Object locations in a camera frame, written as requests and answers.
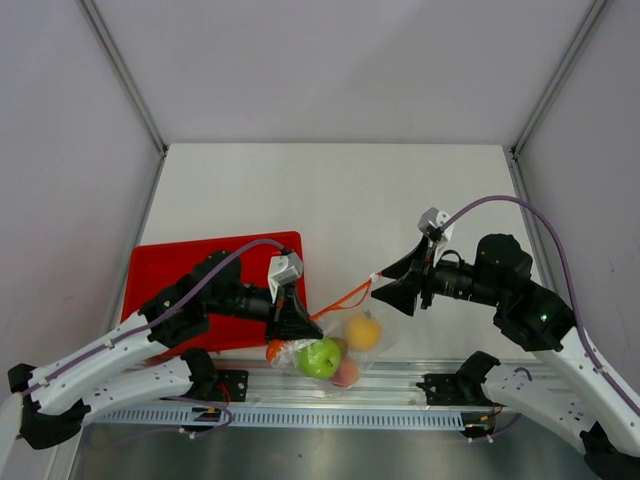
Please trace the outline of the green apple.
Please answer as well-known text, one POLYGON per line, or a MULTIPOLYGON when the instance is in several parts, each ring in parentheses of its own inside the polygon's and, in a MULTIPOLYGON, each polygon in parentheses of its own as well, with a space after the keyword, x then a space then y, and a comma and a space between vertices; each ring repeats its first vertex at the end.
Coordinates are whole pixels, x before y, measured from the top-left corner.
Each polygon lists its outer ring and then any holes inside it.
POLYGON ((338 346, 330 338, 322 339, 304 347, 297 354, 297 370, 304 376, 328 380, 341 363, 338 346))

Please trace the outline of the orange peach with leaf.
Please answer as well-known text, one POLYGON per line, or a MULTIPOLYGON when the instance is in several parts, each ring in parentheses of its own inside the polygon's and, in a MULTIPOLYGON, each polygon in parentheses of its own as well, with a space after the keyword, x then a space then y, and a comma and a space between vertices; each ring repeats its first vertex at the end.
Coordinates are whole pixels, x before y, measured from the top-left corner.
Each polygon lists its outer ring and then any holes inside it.
POLYGON ((368 311, 351 316, 343 327, 344 339, 349 348, 356 352, 366 352, 376 347, 381 335, 380 323, 368 311))

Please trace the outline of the small orange peach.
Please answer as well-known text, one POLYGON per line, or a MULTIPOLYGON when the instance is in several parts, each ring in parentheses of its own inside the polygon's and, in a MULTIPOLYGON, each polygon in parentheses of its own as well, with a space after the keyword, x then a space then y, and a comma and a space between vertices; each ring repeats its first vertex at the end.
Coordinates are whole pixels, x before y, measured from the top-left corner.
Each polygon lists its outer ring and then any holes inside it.
POLYGON ((330 382, 341 388, 349 388, 359 380, 359 377, 359 364, 351 357, 346 356, 342 359, 330 382))

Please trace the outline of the red plastic tray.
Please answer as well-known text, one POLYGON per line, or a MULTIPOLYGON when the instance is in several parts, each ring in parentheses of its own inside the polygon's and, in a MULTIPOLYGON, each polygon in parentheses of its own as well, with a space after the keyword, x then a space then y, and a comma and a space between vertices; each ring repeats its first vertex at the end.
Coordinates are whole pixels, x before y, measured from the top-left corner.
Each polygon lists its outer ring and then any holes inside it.
MULTIPOLYGON (((175 284, 192 268, 216 251, 233 252, 245 244, 262 238, 275 240, 303 255, 302 239, 297 231, 272 232, 246 236, 173 242, 139 246, 131 254, 121 319, 139 310, 144 302, 161 289, 175 284)), ((165 361, 189 348, 209 352, 226 352, 245 348, 264 348, 266 326, 261 322, 212 315, 208 332, 158 356, 165 361)))

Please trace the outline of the brown kiwi fruit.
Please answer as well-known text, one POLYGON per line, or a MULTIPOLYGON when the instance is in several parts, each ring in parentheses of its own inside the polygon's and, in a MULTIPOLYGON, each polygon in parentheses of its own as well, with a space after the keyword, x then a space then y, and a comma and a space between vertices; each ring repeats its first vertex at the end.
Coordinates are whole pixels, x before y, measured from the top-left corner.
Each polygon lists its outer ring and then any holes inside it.
POLYGON ((348 343, 342 338, 333 338, 333 341, 338 346, 341 357, 344 358, 349 351, 348 343))

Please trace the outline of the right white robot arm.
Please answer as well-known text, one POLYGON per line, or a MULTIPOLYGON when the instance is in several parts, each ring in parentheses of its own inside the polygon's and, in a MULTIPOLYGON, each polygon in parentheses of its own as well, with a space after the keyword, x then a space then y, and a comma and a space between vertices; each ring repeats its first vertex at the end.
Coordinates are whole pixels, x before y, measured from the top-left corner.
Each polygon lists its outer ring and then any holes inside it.
POLYGON ((551 431, 580 454, 601 479, 639 476, 639 415, 626 404, 626 386, 612 387, 613 373, 592 363, 572 309, 531 278, 532 257, 510 235, 490 234, 477 246, 473 263, 437 259, 428 238, 381 275, 388 284, 372 298, 411 316, 435 296, 495 308, 493 323, 508 340, 555 372, 571 395, 562 398, 482 352, 453 374, 426 374, 418 388, 430 405, 500 404, 551 431))

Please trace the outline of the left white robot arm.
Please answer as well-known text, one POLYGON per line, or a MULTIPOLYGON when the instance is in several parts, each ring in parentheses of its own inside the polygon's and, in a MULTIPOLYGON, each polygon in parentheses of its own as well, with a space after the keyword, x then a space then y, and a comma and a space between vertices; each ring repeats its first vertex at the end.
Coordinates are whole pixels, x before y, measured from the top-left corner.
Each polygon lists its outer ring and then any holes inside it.
POLYGON ((1 409, 9 438, 44 450, 112 411, 173 397, 215 399, 222 391, 220 375, 201 347, 157 366, 140 365, 208 332, 211 315, 262 323, 268 341, 322 339, 322 329, 297 293, 303 273, 300 257, 281 249, 270 259, 266 286, 259 287, 242 281, 240 256, 238 251, 213 252, 78 351, 47 366, 12 367, 12 395, 1 409))

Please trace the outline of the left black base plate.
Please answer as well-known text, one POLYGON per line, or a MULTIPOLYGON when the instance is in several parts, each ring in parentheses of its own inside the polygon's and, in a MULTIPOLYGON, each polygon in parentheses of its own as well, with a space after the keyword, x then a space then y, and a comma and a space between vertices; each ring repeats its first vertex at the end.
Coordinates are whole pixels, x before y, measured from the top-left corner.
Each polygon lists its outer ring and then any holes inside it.
POLYGON ((219 370, 218 380, 209 399, 223 403, 243 403, 246 401, 249 383, 247 370, 219 370))

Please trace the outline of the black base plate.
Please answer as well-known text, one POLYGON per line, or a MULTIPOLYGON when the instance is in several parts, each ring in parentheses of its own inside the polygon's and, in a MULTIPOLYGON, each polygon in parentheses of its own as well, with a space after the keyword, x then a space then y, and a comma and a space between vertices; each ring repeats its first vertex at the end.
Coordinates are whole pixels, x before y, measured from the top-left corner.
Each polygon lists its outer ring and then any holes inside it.
POLYGON ((425 374, 415 383, 429 406, 504 406, 504 402, 491 399, 483 390, 485 376, 467 374, 425 374))
POLYGON ((243 403, 246 401, 249 383, 247 370, 219 370, 218 380, 209 399, 223 403, 243 403))

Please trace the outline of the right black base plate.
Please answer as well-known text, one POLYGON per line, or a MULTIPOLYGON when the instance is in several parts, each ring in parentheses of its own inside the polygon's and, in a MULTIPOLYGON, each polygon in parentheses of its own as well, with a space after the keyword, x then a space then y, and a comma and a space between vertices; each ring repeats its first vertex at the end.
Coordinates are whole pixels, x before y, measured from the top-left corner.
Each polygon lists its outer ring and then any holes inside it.
POLYGON ((415 383, 429 406, 504 406, 504 402, 491 399, 483 390, 485 376, 467 374, 425 374, 415 383))

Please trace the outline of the right aluminium frame post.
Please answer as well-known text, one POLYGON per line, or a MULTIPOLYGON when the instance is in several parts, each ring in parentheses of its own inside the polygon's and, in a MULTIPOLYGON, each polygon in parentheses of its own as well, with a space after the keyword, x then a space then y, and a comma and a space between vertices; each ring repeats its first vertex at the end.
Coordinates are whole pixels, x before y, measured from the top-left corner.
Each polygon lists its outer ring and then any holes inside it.
POLYGON ((526 117, 509 151, 518 161, 527 145, 539 130, 546 115, 554 105, 558 95, 568 82, 580 58, 585 53, 591 39, 595 36, 607 11, 614 4, 610 0, 590 1, 586 12, 582 15, 578 25, 572 33, 569 42, 547 79, 541 93, 538 95, 533 108, 526 117))

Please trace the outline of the aluminium frame post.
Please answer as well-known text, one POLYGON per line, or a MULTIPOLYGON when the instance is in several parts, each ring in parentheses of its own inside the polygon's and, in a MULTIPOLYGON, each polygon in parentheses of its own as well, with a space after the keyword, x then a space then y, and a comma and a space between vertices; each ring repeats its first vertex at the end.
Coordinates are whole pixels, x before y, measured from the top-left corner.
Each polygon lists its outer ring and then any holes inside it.
POLYGON ((126 99, 130 103, 151 144, 160 156, 164 156, 168 150, 168 146, 103 18, 97 2, 92 0, 78 0, 76 4, 84 15, 90 30, 94 34, 116 80, 120 84, 126 99))
POLYGON ((526 117, 509 151, 518 161, 527 145, 539 130, 546 115, 554 105, 558 95, 568 82, 580 58, 585 53, 591 39, 595 36, 607 11, 614 4, 610 0, 590 1, 586 12, 582 15, 578 25, 572 33, 569 42, 547 79, 541 93, 538 95, 533 108, 526 117))

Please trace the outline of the left aluminium frame post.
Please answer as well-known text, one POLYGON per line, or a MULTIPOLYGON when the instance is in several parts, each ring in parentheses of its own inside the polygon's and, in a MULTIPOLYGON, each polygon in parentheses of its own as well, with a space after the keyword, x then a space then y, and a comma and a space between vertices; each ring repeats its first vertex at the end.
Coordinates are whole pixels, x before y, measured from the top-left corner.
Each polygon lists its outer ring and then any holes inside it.
POLYGON ((103 18, 97 2, 92 0, 78 0, 76 4, 84 15, 90 30, 94 34, 116 80, 120 84, 126 99, 130 103, 151 144, 160 156, 164 156, 168 150, 168 146, 103 18))

